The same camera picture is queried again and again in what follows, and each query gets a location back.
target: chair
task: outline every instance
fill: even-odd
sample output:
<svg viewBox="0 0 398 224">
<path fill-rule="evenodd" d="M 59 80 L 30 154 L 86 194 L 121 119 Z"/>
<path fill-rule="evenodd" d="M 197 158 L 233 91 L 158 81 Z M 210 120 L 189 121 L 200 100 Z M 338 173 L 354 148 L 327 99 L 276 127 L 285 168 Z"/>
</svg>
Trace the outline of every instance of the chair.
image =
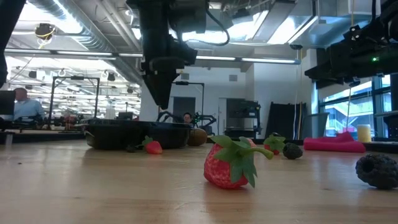
<svg viewBox="0 0 398 224">
<path fill-rule="evenodd" d="M 325 135 L 328 116 L 329 113 L 318 113 L 306 116 L 303 120 L 300 139 L 323 137 Z"/>
</svg>

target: brown fruit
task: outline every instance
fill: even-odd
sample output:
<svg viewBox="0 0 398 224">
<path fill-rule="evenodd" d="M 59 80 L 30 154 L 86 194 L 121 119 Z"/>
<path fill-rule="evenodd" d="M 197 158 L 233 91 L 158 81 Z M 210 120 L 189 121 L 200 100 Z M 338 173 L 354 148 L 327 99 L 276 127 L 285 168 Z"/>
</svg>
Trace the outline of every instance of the brown fruit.
<svg viewBox="0 0 398 224">
<path fill-rule="evenodd" d="M 189 133 L 188 145 L 201 146 L 207 142 L 207 133 L 200 128 L 192 129 Z"/>
</svg>

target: strawberry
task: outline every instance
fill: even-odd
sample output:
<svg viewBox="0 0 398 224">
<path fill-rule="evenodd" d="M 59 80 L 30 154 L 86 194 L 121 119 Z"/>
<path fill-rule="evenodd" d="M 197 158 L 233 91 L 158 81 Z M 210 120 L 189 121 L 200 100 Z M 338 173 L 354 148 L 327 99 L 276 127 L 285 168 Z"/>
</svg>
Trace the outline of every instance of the strawberry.
<svg viewBox="0 0 398 224">
<path fill-rule="evenodd" d="M 285 137 L 274 136 L 271 134 L 265 141 L 264 141 L 264 149 L 267 149 L 274 153 L 274 155 L 279 155 L 279 153 L 285 147 L 284 141 L 286 140 Z"/>
<path fill-rule="evenodd" d="M 236 189 L 250 183 L 255 187 L 254 152 L 272 159 L 273 153 L 255 147 L 250 140 L 240 137 L 232 141 L 227 136 L 213 136 L 215 144 L 207 155 L 204 176 L 206 180 L 224 189 Z"/>
<path fill-rule="evenodd" d="M 142 142 L 145 150 L 148 154 L 162 154 L 163 149 L 158 141 L 154 141 L 152 138 L 145 136 L 145 140 Z"/>
</svg>

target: table surface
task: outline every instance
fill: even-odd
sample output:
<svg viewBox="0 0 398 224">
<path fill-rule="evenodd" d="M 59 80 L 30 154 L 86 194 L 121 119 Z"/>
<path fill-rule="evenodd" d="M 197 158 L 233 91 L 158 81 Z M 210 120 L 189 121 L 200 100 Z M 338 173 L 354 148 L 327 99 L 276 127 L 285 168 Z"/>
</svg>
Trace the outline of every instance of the table surface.
<svg viewBox="0 0 398 224">
<path fill-rule="evenodd" d="M 84 141 L 0 146 L 0 223 L 397 223 L 398 190 L 361 182 L 362 154 L 258 154 L 256 188 L 222 190 L 203 177 L 210 147 L 153 156 Z"/>
</svg>

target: yellow cup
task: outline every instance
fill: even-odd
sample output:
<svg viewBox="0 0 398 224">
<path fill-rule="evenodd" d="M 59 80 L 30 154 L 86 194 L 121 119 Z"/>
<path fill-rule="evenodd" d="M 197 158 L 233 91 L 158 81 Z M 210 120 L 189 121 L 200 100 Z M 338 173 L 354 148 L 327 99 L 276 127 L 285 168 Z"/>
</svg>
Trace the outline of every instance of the yellow cup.
<svg viewBox="0 0 398 224">
<path fill-rule="evenodd" d="M 356 129 L 358 130 L 358 141 L 360 142 L 371 142 L 371 125 L 370 124 L 359 124 Z"/>
</svg>

